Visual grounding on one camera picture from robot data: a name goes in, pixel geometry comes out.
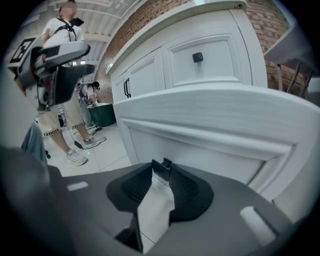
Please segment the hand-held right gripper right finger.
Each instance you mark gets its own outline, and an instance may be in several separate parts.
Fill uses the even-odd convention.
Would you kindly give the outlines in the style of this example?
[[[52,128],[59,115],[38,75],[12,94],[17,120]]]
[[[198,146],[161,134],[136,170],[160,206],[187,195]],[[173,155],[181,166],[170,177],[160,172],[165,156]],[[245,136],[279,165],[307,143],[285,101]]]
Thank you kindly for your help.
[[[170,223],[197,219],[212,204],[214,191],[202,178],[172,163],[167,158],[162,163],[152,160],[155,174],[169,183],[174,198],[174,210],[169,213]]]

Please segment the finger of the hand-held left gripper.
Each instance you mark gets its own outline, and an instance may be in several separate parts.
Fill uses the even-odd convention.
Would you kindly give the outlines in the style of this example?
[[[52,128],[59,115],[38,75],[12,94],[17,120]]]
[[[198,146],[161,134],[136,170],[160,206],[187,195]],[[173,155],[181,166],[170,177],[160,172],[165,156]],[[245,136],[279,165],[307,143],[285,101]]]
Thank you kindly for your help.
[[[59,66],[55,73],[53,105],[68,102],[73,95],[79,79],[92,74],[94,71],[95,66],[92,64]]]

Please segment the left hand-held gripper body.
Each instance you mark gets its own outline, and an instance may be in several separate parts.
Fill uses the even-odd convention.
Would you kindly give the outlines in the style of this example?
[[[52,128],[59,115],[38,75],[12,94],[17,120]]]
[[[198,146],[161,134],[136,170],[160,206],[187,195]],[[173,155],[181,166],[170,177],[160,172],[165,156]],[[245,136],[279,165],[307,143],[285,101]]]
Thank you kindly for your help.
[[[83,41],[43,47],[41,37],[28,37],[21,42],[7,67],[19,80],[32,105],[38,111],[50,111],[57,106],[53,105],[53,92],[58,67],[75,66],[69,64],[89,52],[90,45]]]

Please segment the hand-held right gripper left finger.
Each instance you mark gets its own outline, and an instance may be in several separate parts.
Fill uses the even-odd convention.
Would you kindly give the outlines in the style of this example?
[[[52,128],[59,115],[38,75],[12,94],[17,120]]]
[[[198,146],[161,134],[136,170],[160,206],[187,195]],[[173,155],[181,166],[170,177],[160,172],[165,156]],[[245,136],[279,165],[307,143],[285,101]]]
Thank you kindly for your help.
[[[143,252],[143,242],[140,234],[138,208],[152,185],[152,164],[145,163],[140,167],[131,167],[124,174],[106,187],[106,195],[115,208],[129,214],[129,226],[123,228],[114,238],[130,247]]]

